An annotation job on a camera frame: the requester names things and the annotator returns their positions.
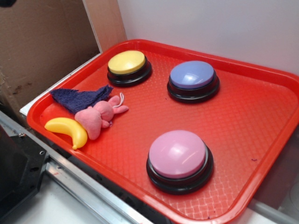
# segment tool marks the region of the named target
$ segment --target black plastic part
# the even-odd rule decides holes
[[[161,176],[154,170],[149,158],[146,163],[146,170],[152,183],[163,192],[184,195],[199,190],[208,182],[214,170],[214,159],[212,152],[206,147],[206,160],[200,170],[189,177],[181,179]]]
[[[214,97],[220,88],[220,80],[214,71],[213,79],[207,85],[197,89],[182,89],[175,86],[169,76],[167,90],[171,98],[182,103],[201,103]]]
[[[0,7],[11,7],[17,0],[0,0]]]
[[[144,82],[146,79],[148,79],[151,75],[151,71],[152,71],[151,63],[145,57],[144,65],[137,71],[128,74],[119,75],[113,73],[108,68],[107,78],[115,86],[130,87],[130,86],[140,84]]]
[[[24,152],[27,157],[26,165],[23,170],[15,170],[21,172],[22,177],[17,185],[12,186],[9,192],[0,199],[0,222],[7,217],[22,202],[33,197],[38,193],[43,173],[45,171],[47,152],[31,138],[24,136],[10,137],[16,146]],[[3,180],[5,171],[10,173],[11,170],[2,170],[0,179]]]
[[[0,126],[0,201],[23,177],[28,158]]]

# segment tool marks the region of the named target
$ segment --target cardboard box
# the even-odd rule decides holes
[[[88,14],[82,0],[17,0],[0,8],[0,109],[26,125],[20,108],[100,52]]]
[[[99,49],[127,40],[117,0],[83,0]]]

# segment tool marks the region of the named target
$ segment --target yellow button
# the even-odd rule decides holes
[[[145,56],[137,50],[121,52],[110,59],[108,68],[114,74],[125,75],[137,71],[145,64]]]

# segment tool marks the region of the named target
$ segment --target button top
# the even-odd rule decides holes
[[[137,71],[145,64],[145,56],[137,50],[127,50],[112,57],[108,62],[110,71],[125,75]]]
[[[184,130],[162,134],[149,150],[153,169],[171,179],[185,178],[196,173],[205,159],[205,143],[196,134]]]
[[[181,63],[171,71],[172,83],[181,89],[197,89],[209,84],[214,77],[214,68],[202,61]]]

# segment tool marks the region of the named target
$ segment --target white wall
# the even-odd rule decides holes
[[[118,0],[128,39],[299,75],[299,0]]]

